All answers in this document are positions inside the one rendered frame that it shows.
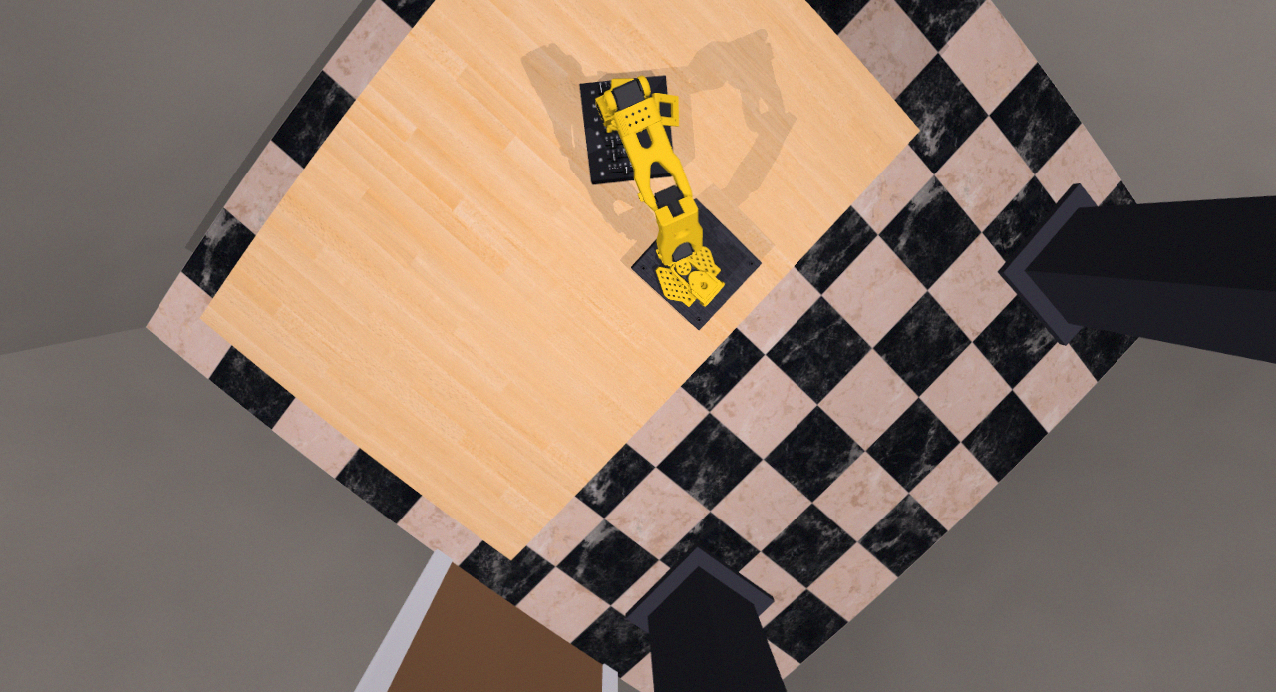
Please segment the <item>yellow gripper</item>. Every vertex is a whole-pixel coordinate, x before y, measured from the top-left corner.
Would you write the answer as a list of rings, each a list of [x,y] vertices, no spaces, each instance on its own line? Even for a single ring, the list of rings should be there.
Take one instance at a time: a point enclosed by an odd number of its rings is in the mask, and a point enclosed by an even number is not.
[[[632,82],[632,80],[633,80],[633,78],[630,78],[630,79],[612,79],[611,80],[611,89],[610,91],[612,91],[612,88],[615,88],[618,86],[623,86],[624,83]],[[666,125],[666,126],[679,126],[679,100],[678,100],[678,96],[653,93],[652,97],[655,98],[655,101],[657,103],[658,112],[660,112],[660,115],[662,117],[664,125]],[[618,134],[616,128],[609,125],[607,126],[607,133],[611,133],[611,132],[614,134]]]

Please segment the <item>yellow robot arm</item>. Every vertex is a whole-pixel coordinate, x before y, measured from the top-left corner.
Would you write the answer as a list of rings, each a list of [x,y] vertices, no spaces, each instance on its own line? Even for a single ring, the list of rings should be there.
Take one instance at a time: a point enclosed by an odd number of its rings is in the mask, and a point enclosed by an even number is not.
[[[686,306],[690,306],[695,297],[706,304],[708,297],[715,295],[716,289],[722,286],[716,278],[721,269],[715,266],[715,257],[708,248],[702,248],[703,229],[698,222],[698,208],[692,198],[686,174],[681,167],[680,158],[672,153],[661,123],[662,117],[655,98],[649,98],[649,92],[647,79],[637,77],[637,79],[618,86],[612,91],[605,91],[602,96],[595,98],[596,107],[604,126],[618,128],[634,170],[639,200],[655,211],[658,223],[656,254],[664,266],[670,266],[670,268],[658,266],[655,269],[664,296],[681,301]],[[646,149],[641,146],[635,135],[638,129],[641,129],[639,132],[647,129],[651,139],[649,148]],[[649,166],[655,162],[672,175],[675,184],[667,186],[666,190],[656,192],[653,195],[649,188]]]

